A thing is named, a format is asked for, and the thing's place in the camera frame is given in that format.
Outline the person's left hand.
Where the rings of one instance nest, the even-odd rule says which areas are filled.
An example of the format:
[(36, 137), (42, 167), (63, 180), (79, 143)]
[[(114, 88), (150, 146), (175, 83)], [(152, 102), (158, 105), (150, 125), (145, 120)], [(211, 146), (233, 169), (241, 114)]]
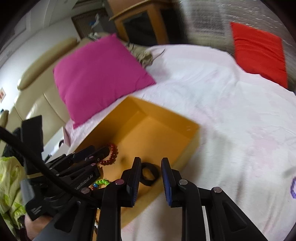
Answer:
[(36, 220), (32, 221), (30, 217), (26, 214), (25, 228), (28, 239), (33, 240), (52, 219), (53, 218), (49, 216), (40, 216)]

